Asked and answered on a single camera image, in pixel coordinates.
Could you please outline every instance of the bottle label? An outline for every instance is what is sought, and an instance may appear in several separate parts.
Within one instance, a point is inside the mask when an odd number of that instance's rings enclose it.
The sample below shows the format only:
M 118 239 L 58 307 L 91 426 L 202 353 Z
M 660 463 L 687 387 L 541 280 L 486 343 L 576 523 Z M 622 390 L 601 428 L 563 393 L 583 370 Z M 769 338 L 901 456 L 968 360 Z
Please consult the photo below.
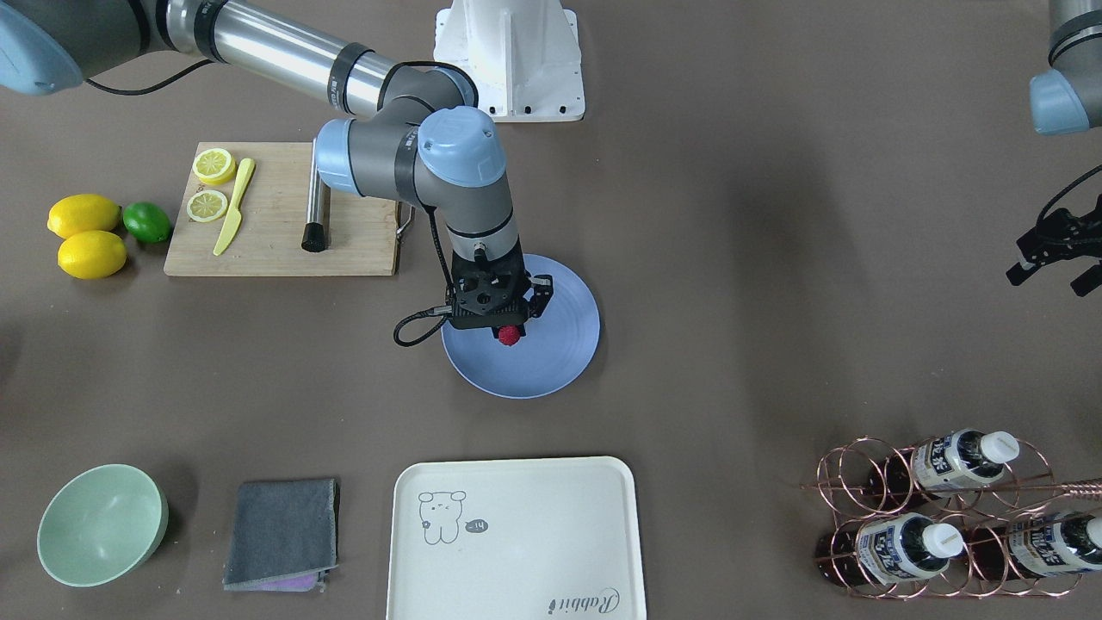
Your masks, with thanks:
M 998 477 L 976 476 L 961 463 L 960 438 L 970 431 L 959 431 L 952 435 L 932 439 L 915 449 L 915 455 L 910 459 L 910 469 L 919 487 L 937 494 L 938 491 L 951 492 L 959 489 L 970 489 L 998 479 Z
M 1061 512 L 1033 521 L 1015 523 L 1007 542 L 1022 566 L 1037 575 L 1066 575 L 1102 570 L 1102 566 L 1077 556 L 1063 541 L 1062 523 L 1070 515 Z
M 915 516 L 874 521 L 857 531 L 857 559 L 880 584 L 918 581 L 937 575 L 915 566 L 903 551 L 900 531 Z

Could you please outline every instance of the green bowl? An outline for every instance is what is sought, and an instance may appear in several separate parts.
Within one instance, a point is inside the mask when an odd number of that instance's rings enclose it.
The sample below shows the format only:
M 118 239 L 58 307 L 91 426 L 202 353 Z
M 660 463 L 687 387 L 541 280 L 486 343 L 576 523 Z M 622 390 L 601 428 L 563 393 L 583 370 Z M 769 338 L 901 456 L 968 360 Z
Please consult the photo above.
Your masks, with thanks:
M 39 562 L 66 586 L 100 586 L 153 555 L 168 523 L 164 493 L 145 472 L 99 466 L 71 480 L 46 507 Z

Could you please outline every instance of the bottle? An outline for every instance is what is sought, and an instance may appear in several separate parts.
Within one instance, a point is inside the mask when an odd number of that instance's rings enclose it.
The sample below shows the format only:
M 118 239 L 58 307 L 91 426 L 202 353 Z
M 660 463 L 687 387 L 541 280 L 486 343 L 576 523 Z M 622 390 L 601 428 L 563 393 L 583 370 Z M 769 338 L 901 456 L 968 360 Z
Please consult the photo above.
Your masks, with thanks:
M 976 577 L 1000 581 L 1102 570 L 1102 519 L 1060 512 L 1006 527 L 980 529 L 969 534 Z M 1009 552 L 1012 566 L 1006 567 Z
M 971 428 L 931 439 L 904 454 L 910 476 L 898 457 L 892 456 L 868 474 L 868 496 L 884 498 L 882 510 L 918 507 L 961 489 L 985 487 L 1002 478 L 1007 463 L 1017 458 L 1018 440 L 1009 433 L 986 434 Z
M 832 584 L 857 587 L 931 579 L 963 550 L 964 539 L 952 525 L 907 513 L 828 534 L 819 540 L 815 558 Z

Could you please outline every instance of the gray cloth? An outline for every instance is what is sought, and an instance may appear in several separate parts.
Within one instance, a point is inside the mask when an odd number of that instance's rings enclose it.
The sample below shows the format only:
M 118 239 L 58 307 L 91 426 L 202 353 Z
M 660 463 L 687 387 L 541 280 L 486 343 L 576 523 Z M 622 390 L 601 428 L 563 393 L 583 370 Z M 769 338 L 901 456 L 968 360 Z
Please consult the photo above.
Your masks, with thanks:
M 241 485 L 224 588 L 304 591 L 322 583 L 337 565 L 336 492 L 334 479 Z

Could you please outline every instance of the white bottle cap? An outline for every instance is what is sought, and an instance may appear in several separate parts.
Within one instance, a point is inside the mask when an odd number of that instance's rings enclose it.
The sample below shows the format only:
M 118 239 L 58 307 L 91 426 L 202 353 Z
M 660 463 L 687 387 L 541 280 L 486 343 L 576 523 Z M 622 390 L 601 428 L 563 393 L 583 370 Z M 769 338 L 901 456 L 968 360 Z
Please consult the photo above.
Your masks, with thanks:
M 1094 546 L 1102 547 L 1102 519 L 1094 516 L 1087 522 L 1087 537 Z
M 952 525 L 934 523 L 922 530 L 922 545 L 933 557 L 953 557 L 964 551 L 964 539 Z
M 1018 440 L 1005 431 L 996 431 L 980 439 L 980 452 L 988 461 L 1002 465 L 1018 458 Z

